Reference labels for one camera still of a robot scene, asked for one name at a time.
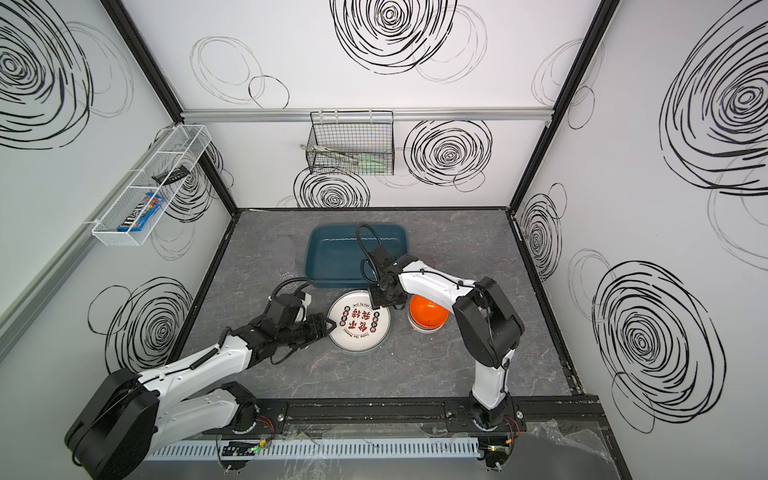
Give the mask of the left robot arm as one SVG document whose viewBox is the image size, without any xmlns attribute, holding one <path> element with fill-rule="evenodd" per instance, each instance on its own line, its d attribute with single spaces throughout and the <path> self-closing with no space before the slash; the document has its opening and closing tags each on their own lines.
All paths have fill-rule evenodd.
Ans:
<svg viewBox="0 0 768 480">
<path fill-rule="evenodd" d="M 110 373 L 65 435 L 75 465 L 93 479 L 123 479 L 155 451 L 209 430 L 248 434 L 270 427 L 255 396 L 232 375 L 329 336 L 337 327 L 311 314 L 310 295 L 272 295 L 246 325 L 226 328 L 211 347 L 135 373 Z"/>
</svg>

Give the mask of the white plate red characters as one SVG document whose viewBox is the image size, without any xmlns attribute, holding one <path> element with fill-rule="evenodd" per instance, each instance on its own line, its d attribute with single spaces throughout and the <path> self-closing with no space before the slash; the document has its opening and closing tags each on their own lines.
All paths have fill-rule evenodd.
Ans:
<svg viewBox="0 0 768 480">
<path fill-rule="evenodd" d="M 336 327 L 331 341 L 341 350 L 364 353 L 375 349 L 388 336 L 392 315 L 386 307 L 375 308 L 367 290 L 354 290 L 340 296 L 327 316 Z"/>
</svg>

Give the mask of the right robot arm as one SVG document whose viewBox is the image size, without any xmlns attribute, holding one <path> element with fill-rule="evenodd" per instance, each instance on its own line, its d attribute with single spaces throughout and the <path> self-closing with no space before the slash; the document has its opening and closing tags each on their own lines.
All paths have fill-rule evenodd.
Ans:
<svg viewBox="0 0 768 480">
<path fill-rule="evenodd" d="M 413 296 L 450 310 L 463 344 L 475 361 L 469 411 L 475 424 L 490 431 L 513 406 L 508 390 L 512 359 L 525 332 L 524 323 L 500 285 L 490 277 L 462 279 L 441 272 L 412 255 L 394 257 L 378 245 L 363 251 L 363 269 L 373 305 L 402 307 Z"/>
</svg>

